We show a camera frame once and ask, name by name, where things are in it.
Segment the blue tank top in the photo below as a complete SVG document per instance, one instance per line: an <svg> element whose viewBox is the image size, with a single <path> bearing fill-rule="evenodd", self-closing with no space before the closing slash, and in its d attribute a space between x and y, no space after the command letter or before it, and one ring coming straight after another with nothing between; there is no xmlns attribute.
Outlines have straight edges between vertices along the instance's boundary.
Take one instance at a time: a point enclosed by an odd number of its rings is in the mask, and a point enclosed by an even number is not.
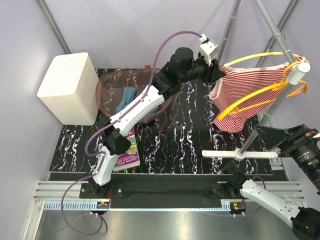
<svg viewBox="0 0 320 240"><path fill-rule="evenodd" d="M116 113L121 112L127 105L129 105L136 97L137 89L134 87L125 87L120 104L116 107Z"/></svg>

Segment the yellow plastic hanger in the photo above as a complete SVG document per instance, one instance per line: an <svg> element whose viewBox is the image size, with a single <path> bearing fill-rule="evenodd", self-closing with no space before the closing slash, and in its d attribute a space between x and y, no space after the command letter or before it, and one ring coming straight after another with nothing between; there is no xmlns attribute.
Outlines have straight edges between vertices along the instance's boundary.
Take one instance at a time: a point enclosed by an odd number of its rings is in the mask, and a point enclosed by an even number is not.
<svg viewBox="0 0 320 240"><path fill-rule="evenodd" d="M262 52L262 53L256 53L256 54L252 54L252 55L248 55L248 56L244 56L241 58L238 58L236 60L230 61L228 63L223 64L222 66L220 66L219 68L221 70L227 70L227 71L234 71L234 72L243 72L243 71L265 71L265 70L278 70L278 69L299 69L302 72L309 72L311 69L311 65L310 62L302 55L293 53L293 62L295 63L295 65L291 64L292 67L289 67L290 64L289 62L285 62L279 65L275 65L275 66L268 66L268 67L255 67L255 68L235 68L232 67L232 65L235 65L237 63L240 62L244 62L250 59L254 59L254 58L260 58L260 57L269 57L269 56L282 56L284 53L280 52L280 51L274 51L274 52Z"/></svg>

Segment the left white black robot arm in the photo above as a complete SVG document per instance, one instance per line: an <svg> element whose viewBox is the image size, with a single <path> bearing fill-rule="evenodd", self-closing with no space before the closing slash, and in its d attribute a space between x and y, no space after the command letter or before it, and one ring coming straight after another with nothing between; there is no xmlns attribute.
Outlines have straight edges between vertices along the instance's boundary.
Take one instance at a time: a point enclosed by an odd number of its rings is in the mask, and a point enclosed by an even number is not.
<svg viewBox="0 0 320 240"><path fill-rule="evenodd" d="M97 198L108 193L107 184L119 156L131 146L127 139L128 132L152 109L164 103L181 90L184 82L200 79L211 85L225 73L219 68L219 61L213 55L218 47L200 48L198 57L190 48L180 47L170 57L163 68L150 77L151 82L123 110L106 120L106 124L94 133L85 145L85 154L98 156L97 167L86 177L90 192Z"/></svg>

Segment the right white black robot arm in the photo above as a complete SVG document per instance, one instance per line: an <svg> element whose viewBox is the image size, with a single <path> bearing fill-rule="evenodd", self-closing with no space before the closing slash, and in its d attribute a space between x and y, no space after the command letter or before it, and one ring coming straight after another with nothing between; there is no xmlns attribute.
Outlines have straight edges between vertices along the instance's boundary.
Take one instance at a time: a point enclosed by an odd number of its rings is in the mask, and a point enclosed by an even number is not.
<svg viewBox="0 0 320 240"><path fill-rule="evenodd" d="M320 188L320 132L300 124L292 128L257 126L267 150L278 149L280 158L292 158L316 189ZM300 240L320 238L320 212L311 207L285 201L257 185L242 173L234 174L226 183L228 195L249 199L267 209L289 227Z"/></svg>

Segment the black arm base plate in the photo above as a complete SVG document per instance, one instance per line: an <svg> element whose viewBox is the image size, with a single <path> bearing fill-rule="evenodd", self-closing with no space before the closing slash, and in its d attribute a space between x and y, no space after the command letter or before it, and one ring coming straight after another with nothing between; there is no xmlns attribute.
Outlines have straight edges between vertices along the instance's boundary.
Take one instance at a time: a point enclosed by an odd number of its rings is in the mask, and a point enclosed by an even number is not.
<svg viewBox="0 0 320 240"><path fill-rule="evenodd" d="M249 176L235 174L126 174L113 173L103 186L93 180L81 184L82 199L111 198L115 209L209 210L221 200L241 199L240 189Z"/></svg>

